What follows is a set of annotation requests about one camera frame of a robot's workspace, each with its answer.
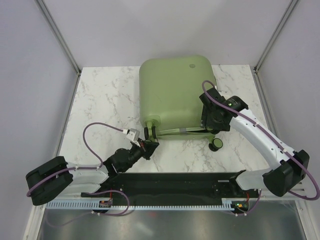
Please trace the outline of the green hard-shell suitcase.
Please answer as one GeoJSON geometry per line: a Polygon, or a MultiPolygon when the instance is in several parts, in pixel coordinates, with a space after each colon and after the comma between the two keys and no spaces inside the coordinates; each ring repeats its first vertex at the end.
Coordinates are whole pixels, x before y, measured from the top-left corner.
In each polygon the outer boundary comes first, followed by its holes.
{"type": "Polygon", "coordinates": [[[148,59],[140,66],[138,78],[139,116],[145,139],[214,139],[217,132],[202,121],[202,83],[217,83],[206,57],[148,59]]]}

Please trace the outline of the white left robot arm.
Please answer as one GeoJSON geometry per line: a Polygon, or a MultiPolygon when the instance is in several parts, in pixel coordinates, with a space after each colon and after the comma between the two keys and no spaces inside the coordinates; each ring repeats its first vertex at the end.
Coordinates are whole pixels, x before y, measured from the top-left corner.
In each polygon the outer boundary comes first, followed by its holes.
{"type": "Polygon", "coordinates": [[[61,196],[97,194],[104,197],[110,191],[108,180],[125,173],[140,158],[149,160],[158,146],[156,141],[139,139],[131,149],[119,148],[98,165],[68,163],[63,156],[57,156],[26,175],[29,188],[26,195],[35,206],[61,196]]]}

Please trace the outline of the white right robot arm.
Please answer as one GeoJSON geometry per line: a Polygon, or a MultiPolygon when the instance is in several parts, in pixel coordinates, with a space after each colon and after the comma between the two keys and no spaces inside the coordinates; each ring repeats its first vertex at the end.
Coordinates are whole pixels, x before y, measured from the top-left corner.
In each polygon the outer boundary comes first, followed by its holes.
{"type": "Polygon", "coordinates": [[[295,151],[279,140],[261,124],[249,106],[238,96],[224,98],[215,87],[204,90],[199,96],[203,104],[201,124],[214,132],[235,129],[263,156],[266,169],[242,170],[235,174],[229,191],[235,197],[247,190],[268,189],[283,197],[306,176],[310,156],[304,150],[295,151]]]}

